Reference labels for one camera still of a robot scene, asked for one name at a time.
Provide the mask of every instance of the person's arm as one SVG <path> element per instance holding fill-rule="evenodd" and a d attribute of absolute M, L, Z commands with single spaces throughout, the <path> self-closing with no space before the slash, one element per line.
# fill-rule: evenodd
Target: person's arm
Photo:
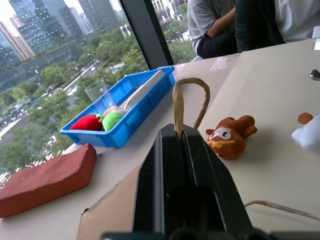
<path fill-rule="evenodd" d="M 234 7 L 226 15 L 215 20 L 212 26 L 206 32 L 206 34 L 209 37 L 214 38 L 215 36 L 222 33 L 225 29 L 230 27 L 235 22 L 235 13 L 236 13 L 236 8 Z"/>

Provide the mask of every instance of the blue plastic tray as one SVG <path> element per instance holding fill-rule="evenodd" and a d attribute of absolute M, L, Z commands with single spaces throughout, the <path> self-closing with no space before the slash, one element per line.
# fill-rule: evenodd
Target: blue plastic tray
<path fill-rule="evenodd" d="M 141 85 L 146 83 L 159 69 L 125 76 L 111 89 L 113 99 L 120 106 Z M 69 136 L 75 144 L 91 144 L 100 147 L 121 148 L 137 130 L 162 98 L 175 85 L 173 66 L 163 67 L 165 75 L 131 108 L 110 131 L 70 130 L 71 126 L 81 117 L 97 113 L 91 104 L 72 121 L 65 125 L 60 133 Z"/>

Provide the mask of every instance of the clear plastic cup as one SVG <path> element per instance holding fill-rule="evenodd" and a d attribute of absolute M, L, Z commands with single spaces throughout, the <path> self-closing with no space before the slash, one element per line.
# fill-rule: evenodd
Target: clear plastic cup
<path fill-rule="evenodd" d="M 103 114 L 105 110 L 112 106 L 117 106 L 107 85 L 103 80 L 96 81 L 85 88 L 86 94 L 91 99 L 99 114 Z"/>

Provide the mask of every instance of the gray shirt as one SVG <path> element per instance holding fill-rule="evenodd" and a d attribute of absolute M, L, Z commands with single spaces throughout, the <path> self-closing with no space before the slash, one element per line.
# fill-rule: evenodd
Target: gray shirt
<path fill-rule="evenodd" d="M 200 40 L 205 36 L 214 22 L 226 15 L 235 7 L 234 0 L 189 0 L 188 1 L 188 27 L 195 53 Z M 224 32 L 235 30 L 232 25 Z"/>

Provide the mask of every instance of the brown monkey plush toy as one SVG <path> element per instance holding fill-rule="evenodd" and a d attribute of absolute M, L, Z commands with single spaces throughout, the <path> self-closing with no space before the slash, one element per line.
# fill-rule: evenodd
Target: brown monkey plush toy
<path fill-rule="evenodd" d="M 219 122 L 216 129 L 207 129 L 206 143 L 215 154 L 225 159 L 239 158 L 246 148 L 245 139 L 257 132 L 255 119 L 246 115 L 235 120 L 227 117 Z"/>

